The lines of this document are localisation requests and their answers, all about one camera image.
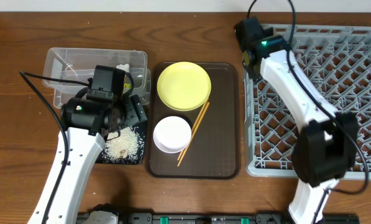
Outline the wooden chopstick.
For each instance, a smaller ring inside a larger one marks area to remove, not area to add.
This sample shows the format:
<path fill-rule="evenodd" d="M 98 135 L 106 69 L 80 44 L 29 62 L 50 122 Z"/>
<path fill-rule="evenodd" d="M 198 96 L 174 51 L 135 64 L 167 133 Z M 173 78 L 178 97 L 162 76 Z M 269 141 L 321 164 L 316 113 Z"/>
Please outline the wooden chopstick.
<path fill-rule="evenodd" d="M 200 126 L 200 124 L 201 124 L 201 122 L 202 122 L 202 120 L 203 120 L 205 114 L 206 114 L 206 111 L 207 111 L 207 109 L 208 109 L 208 107 L 209 107 L 209 104 L 210 104 L 210 102 L 208 102 L 208 105 L 206 106 L 205 111 L 204 111 L 204 113 L 203 113 L 201 119 L 199 120 L 198 126 L 196 127 L 196 129 L 195 129 L 195 131 L 194 131 L 194 133 L 193 133 L 192 140 L 194 139 L 194 137 L 195 137 L 195 135 L 196 135 L 196 132 L 197 132 L 197 130 L 198 130 L 198 128 L 199 128 L 199 126 Z M 185 154 L 187 153 L 188 148 L 186 149 L 185 153 L 183 154 L 183 157 L 181 158 L 181 162 L 182 162 L 182 160 L 183 160 Z"/>
<path fill-rule="evenodd" d="M 191 135 L 191 140 L 192 140 L 192 137 L 193 137 L 193 133 L 194 133 L 196 127 L 198 126 L 199 120 L 201 119 L 201 117 L 202 117 L 202 115 L 203 115 L 203 113 L 204 113 L 205 108 L 206 108 L 207 105 L 208 105 L 208 100 L 204 102 L 204 104 L 203 104 L 203 106 L 201 107 L 201 110 L 200 110 L 200 112 L 199 112 L 199 114 L 198 114 L 198 116 L 197 116 L 197 118 L 196 118 L 196 121 L 195 121 L 194 124 L 193 124 L 193 127 L 192 127 L 192 129 L 191 129 L 191 133 L 192 133 L 192 135 Z M 178 158 L 177 158 L 177 160 L 179 161 L 178 166 L 179 166 L 179 164 L 180 164 L 180 162 L 181 162 L 181 158 L 183 157 L 183 154 L 185 153 L 185 151 L 186 151 L 186 149 L 188 148 L 189 144 L 190 144 L 190 142 L 189 142 L 188 145 L 184 148 L 184 150 L 182 150 L 182 151 L 180 152 L 180 154 L 179 154 L 179 156 L 178 156 Z"/>

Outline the white tissue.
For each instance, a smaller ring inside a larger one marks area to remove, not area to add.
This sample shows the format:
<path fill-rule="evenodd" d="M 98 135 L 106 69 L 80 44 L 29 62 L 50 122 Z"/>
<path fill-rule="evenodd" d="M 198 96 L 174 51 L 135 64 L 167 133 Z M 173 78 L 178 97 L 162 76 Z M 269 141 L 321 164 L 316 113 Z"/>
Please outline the white tissue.
<path fill-rule="evenodd" d="M 127 72 L 127 73 L 129 73 L 130 66 L 129 66 L 129 64 L 127 63 L 127 64 L 120 64 L 120 65 L 117 65 L 116 68 L 117 68 L 117 69 L 120 69 L 120 70 L 123 70 L 123 71 L 125 71 L 125 72 Z"/>

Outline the yellow round plate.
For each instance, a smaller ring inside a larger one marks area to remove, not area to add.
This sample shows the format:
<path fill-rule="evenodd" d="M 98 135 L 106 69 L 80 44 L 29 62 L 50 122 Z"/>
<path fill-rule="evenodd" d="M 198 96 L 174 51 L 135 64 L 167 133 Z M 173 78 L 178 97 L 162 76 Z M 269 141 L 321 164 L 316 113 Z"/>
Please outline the yellow round plate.
<path fill-rule="evenodd" d="M 207 71 L 191 62 L 177 62 L 164 68 L 158 76 L 157 93 L 160 100 L 177 111 L 199 108 L 209 98 L 212 89 Z"/>

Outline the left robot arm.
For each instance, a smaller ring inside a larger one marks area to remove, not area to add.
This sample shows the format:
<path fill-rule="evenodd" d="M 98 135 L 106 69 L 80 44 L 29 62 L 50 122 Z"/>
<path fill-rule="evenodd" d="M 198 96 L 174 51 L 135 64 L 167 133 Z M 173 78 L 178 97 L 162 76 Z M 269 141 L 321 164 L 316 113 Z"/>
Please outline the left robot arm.
<path fill-rule="evenodd" d="M 108 134 L 147 119 L 137 95 L 68 100 L 52 168 L 29 223 L 75 223 L 90 172 Z"/>

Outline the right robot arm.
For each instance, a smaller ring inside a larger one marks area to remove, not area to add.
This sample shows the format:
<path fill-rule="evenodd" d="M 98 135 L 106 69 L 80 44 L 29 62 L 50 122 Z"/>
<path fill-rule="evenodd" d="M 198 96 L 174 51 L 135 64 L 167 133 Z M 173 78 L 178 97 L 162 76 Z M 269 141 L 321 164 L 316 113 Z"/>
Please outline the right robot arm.
<path fill-rule="evenodd" d="M 329 194 L 355 164 L 356 115 L 330 104 L 298 65 L 290 43 L 256 17 L 237 23 L 234 32 L 249 78 L 273 87 L 298 128 L 291 162 L 299 181 L 288 213 L 294 223 L 319 223 Z"/>

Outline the pink bowl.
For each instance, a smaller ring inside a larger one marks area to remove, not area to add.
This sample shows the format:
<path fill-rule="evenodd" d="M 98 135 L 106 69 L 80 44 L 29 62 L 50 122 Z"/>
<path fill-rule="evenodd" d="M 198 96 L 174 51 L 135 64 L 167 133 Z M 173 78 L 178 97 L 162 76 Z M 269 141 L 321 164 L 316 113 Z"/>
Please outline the pink bowl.
<path fill-rule="evenodd" d="M 190 143 L 191 127 L 179 116 L 163 118 L 153 129 L 153 141 L 162 152 L 178 153 Z"/>

